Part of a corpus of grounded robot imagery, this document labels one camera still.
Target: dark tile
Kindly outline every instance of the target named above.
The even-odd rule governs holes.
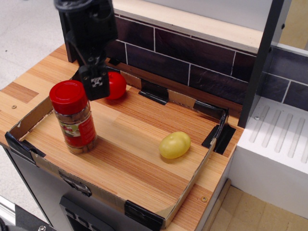
[[[249,82],[255,61],[256,57],[254,56],[236,52],[232,76],[242,81]]]
[[[275,48],[273,52],[270,74],[308,84],[308,57],[280,48]]]
[[[187,85],[189,65],[139,47],[127,45],[128,65]]]
[[[266,76],[261,96],[282,102],[289,80],[268,74]]]
[[[116,18],[118,39],[139,47],[154,50],[154,28],[123,18]]]
[[[248,83],[192,65],[189,86],[243,104]]]
[[[117,59],[121,63],[126,64],[126,50],[125,44],[120,41],[112,41],[105,48],[107,57]]]
[[[231,74],[234,51],[168,31],[155,30],[155,50],[226,75]]]
[[[308,111],[308,86],[291,82],[283,103]]]
[[[138,19],[136,19],[136,18],[127,17],[127,16],[124,16],[124,15],[121,15],[120,18],[122,18],[122,19],[127,19],[127,20],[130,20],[130,21],[134,21],[134,22],[136,22],[136,23],[142,23],[142,24],[145,24],[145,25],[149,25],[149,26],[152,26],[152,27],[156,27],[156,25],[154,25],[154,24],[145,22],[145,21],[143,21],[143,20],[138,20]]]
[[[256,53],[253,53],[253,52],[250,52],[250,51],[244,51],[240,48],[235,48],[235,47],[231,47],[231,46],[227,46],[225,44],[221,44],[219,42],[213,42],[213,41],[210,41],[208,39],[204,39],[204,38],[199,38],[199,37],[196,37],[196,36],[192,36],[193,39],[198,39],[198,40],[201,40],[201,41],[204,41],[204,42],[208,42],[208,43],[211,43],[211,44],[214,44],[214,45],[218,45],[218,46],[221,46],[221,47],[224,47],[224,48],[227,48],[229,50],[233,50],[233,51],[239,51],[239,52],[242,52],[242,53],[246,53],[246,54],[250,54],[250,55],[253,55],[253,56],[256,56],[257,54]]]

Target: black vertical post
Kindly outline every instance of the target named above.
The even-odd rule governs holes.
[[[264,33],[258,50],[255,65],[248,84],[238,126],[245,128],[249,117],[253,113],[262,92],[272,61],[272,46],[276,46],[281,37],[283,24],[290,9],[291,0],[273,0]]]
[[[78,59],[78,54],[75,50],[75,48],[70,44],[65,38],[66,34],[70,31],[70,26],[67,20],[67,17],[65,13],[59,12],[60,16],[60,21],[61,21],[61,26],[62,26],[62,32],[64,36],[64,41],[65,41],[65,47],[66,47],[66,52],[67,52],[67,58],[69,62],[74,62],[76,59]]]

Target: black metal frame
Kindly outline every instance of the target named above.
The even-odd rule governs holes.
[[[262,93],[266,74],[272,62],[272,46],[276,46],[284,28],[291,0],[273,0],[257,58],[249,81],[238,126],[245,128]]]
[[[62,24],[68,60],[78,60],[75,76],[89,100],[109,96],[106,45],[117,39],[111,0],[54,0]]]

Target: floor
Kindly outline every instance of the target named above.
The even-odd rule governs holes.
[[[64,43],[53,0],[0,1],[0,89]],[[0,148],[0,195],[45,219]]]
[[[307,227],[307,219],[231,186],[209,231],[306,231]]]

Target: spice jar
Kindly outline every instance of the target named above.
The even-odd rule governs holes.
[[[93,149],[97,135],[82,83],[76,80],[60,82],[51,89],[49,98],[68,150],[81,154]]]

